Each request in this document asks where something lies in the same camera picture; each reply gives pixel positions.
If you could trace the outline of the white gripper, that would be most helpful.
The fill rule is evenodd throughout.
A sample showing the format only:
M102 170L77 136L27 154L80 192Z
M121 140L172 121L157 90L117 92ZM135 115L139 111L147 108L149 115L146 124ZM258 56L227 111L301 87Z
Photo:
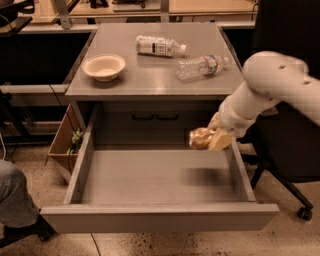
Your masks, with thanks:
M220 126L226 131L216 130L209 142L208 149L214 152L221 151L232 143L234 136L236 138L243 137L256 122L263 109L264 98L259 95L233 94L228 96L208 124L208 128L211 130L216 130Z

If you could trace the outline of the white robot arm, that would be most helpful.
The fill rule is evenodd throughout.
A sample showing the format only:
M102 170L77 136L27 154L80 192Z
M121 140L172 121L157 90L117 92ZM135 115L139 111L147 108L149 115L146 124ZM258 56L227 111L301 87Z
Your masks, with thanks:
M243 65L244 81L219 106L209 123L214 135L211 151L220 151L242 137L259 114L286 102L320 124L320 80L295 57L262 51Z

